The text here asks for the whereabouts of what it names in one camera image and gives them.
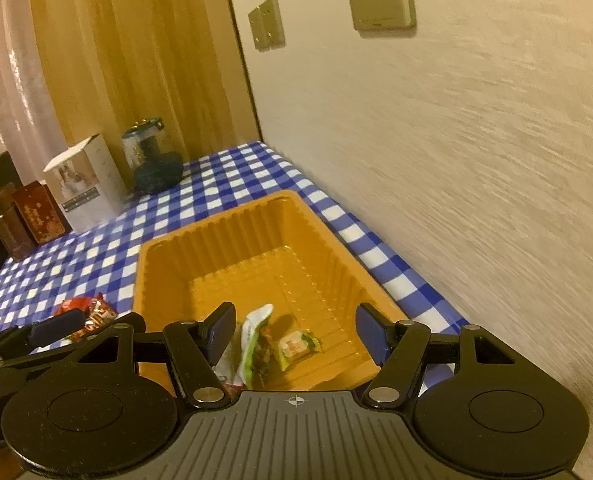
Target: small snack package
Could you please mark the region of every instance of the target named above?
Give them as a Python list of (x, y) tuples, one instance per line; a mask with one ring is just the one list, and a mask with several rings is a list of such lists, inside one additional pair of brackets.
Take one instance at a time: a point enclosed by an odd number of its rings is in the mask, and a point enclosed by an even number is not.
[(118, 316), (116, 310), (103, 299), (103, 294), (101, 293), (94, 296), (94, 298), (72, 298), (71, 300), (65, 300), (54, 311), (54, 316), (63, 314), (73, 308), (83, 310), (88, 316), (85, 320), (85, 327), (67, 337), (73, 343), (77, 342), (81, 337), (87, 336), (107, 325)]
[(255, 368), (255, 354), (259, 343), (259, 332), (267, 325), (274, 310), (274, 305), (268, 303), (248, 314), (241, 327), (241, 364), (237, 375), (248, 388), (252, 387), (252, 380), (257, 371)]
[(295, 330), (282, 337), (274, 348), (275, 357), (282, 372), (302, 357), (322, 351), (320, 341), (310, 332), (301, 332), (301, 330)]
[(274, 351), (274, 339), (267, 325), (259, 330), (259, 342), (254, 351), (254, 368), (261, 387), (265, 387), (265, 378), (270, 371), (270, 361)]
[(267, 373), (267, 366), (263, 367), (258, 358), (263, 343), (259, 334), (273, 309), (272, 303), (263, 305), (248, 314), (242, 325), (237, 324), (221, 359), (212, 368), (233, 398), (241, 390), (251, 388), (254, 378), (259, 378), (262, 384), (262, 375)]

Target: white box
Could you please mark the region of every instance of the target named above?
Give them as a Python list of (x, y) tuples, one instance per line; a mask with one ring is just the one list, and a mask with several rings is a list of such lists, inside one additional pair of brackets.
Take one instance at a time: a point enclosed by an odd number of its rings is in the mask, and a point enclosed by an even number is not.
[(125, 209), (128, 190), (102, 135), (57, 155), (43, 176), (76, 233), (108, 222)]

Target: orange curtain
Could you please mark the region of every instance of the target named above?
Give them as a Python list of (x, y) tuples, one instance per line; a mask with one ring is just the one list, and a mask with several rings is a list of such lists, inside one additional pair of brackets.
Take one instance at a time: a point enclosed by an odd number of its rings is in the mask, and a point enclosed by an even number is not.
[[(30, 3), (65, 138), (73, 144), (102, 132), (128, 182), (120, 136), (141, 118), (161, 116), (185, 160), (258, 138), (240, 57), (236, 92), (224, 86), (212, 38), (216, 22), (205, 0)], [(236, 45), (225, 19), (231, 34), (225, 41)], [(243, 108), (232, 110), (233, 95), (243, 96)]]

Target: white textured wall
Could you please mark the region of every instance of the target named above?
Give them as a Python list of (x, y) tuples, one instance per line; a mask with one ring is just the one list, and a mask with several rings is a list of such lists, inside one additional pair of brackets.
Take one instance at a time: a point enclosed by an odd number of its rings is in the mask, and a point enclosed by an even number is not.
[(279, 0), (264, 53), (233, 1), (266, 141), (581, 397), (593, 479), (593, 0), (416, 0), (370, 39), (348, 0)]

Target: round black disc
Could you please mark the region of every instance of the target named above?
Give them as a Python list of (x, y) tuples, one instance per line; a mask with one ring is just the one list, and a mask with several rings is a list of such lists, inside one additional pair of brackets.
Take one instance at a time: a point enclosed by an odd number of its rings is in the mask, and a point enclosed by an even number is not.
[(86, 367), (31, 384), (3, 411), (8, 446), (39, 471), (74, 478), (121, 471), (163, 447), (176, 427), (175, 400), (162, 386)]
[(531, 476), (574, 462), (588, 433), (576, 397), (545, 374), (495, 376), (457, 374), (422, 394), (413, 413), (422, 440), (476, 474)]

